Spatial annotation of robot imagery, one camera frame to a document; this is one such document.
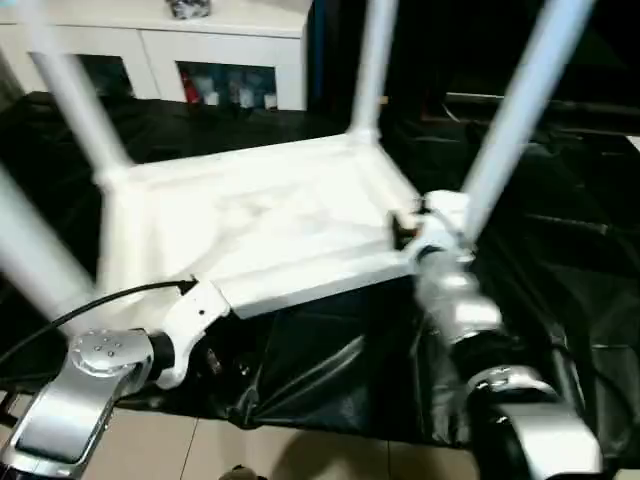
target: tiled floor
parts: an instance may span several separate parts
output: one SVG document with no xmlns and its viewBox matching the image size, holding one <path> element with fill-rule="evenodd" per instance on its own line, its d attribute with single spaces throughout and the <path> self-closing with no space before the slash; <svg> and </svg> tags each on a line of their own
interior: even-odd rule
<svg viewBox="0 0 640 480">
<path fill-rule="evenodd" d="M 21 398 L 13 412 L 26 406 Z M 0 427 L 0 444 L 8 435 Z M 118 410 L 86 480 L 217 480 L 235 465 L 269 480 L 476 480 L 466 452 L 330 433 Z M 622 472 L 618 480 L 640 480 Z"/>
</svg>

